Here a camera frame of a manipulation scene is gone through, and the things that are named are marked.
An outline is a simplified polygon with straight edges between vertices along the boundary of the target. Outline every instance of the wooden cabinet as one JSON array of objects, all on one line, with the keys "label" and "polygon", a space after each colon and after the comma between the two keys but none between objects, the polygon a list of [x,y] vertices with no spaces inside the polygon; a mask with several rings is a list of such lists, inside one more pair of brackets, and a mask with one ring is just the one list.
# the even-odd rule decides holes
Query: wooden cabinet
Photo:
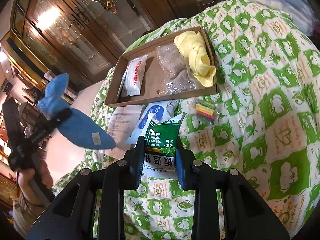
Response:
[{"label": "wooden cabinet", "polygon": [[124,52],[146,31],[156,29],[154,22],[137,0],[74,0],[82,13],[94,19],[102,30],[98,37],[106,35],[112,43]]},{"label": "wooden cabinet", "polygon": [[49,43],[37,32],[37,30],[27,21],[24,27],[23,42],[32,53],[41,60],[55,74],[68,73],[71,88],[82,90],[92,84],[85,75],[66,60],[61,53],[50,47]]},{"label": "wooden cabinet", "polygon": [[116,65],[121,51],[74,0],[17,0],[12,11],[17,39],[2,42],[15,57],[36,58],[31,61],[38,61],[35,65],[41,71],[31,68],[32,75],[39,76],[37,80],[46,69],[68,73],[71,87],[80,91],[103,80]]},{"label": "wooden cabinet", "polygon": [[107,48],[69,5],[73,6],[63,0],[31,0],[27,18],[81,74],[98,82],[120,54],[112,46]]}]

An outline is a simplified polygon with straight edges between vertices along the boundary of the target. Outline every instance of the blue cloth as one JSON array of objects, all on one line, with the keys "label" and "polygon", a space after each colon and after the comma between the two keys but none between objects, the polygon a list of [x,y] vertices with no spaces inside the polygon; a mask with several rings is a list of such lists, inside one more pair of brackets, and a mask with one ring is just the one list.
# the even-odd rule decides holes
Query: blue cloth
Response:
[{"label": "blue cloth", "polygon": [[[70,105],[61,98],[69,83],[68,74],[56,76],[46,87],[45,96],[37,105],[44,116],[51,120],[56,114]],[[88,149],[112,149],[116,147],[114,139],[81,111],[70,108],[72,115],[60,126],[59,132],[70,142]]]}]

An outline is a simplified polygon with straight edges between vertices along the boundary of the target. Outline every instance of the yellow towel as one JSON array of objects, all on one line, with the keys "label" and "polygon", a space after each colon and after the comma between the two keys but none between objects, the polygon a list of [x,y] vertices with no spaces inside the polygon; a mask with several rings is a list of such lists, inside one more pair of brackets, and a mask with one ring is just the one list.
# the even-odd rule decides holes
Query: yellow towel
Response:
[{"label": "yellow towel", "polygon": [[194,72],[194,77],[204,87],[213,86],[216,68],[210,65],[204,38],[201,33],[198,32],[196,34],[194,31],[184,32],[176,36],[173,42],[176,44],[180,54],[188,58],[190,68]]}]

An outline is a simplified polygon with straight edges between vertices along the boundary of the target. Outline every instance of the tag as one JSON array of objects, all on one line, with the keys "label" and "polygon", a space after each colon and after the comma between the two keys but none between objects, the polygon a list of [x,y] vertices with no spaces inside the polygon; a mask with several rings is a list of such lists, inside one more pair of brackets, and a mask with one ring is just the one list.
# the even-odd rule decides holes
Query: tag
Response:
[{"label": "tag", "polygon": [[94,145],[100,145],[101,144],[101,140],[100,140],[100,135],[98,132],[93,132],[92,134],[92,140]]}]

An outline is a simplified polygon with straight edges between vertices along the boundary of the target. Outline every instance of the cabinet handle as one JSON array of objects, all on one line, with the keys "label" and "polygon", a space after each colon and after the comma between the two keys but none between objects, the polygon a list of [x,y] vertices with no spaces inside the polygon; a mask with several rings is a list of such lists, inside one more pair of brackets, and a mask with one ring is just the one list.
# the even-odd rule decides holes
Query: cabinet handle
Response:
[{"label": "cabinet handle", "polygon": [[78,28],[79,28],[81,31],[84,30],[83,25],[75,18],[75,16],[74,16],[73,14],[71,14],[70,19],[71,19],[71,21],[72,21],[75,25],[78,26]]},{"label": "cabinet handle", "polygon": [[75,12],[76,12],[76,16],[78,16],[84,22],[84,24],[86,25],[89,24],[89,20],[87,19],[86,16],[84,16],[82,10],[79,7],[75,8]]}]

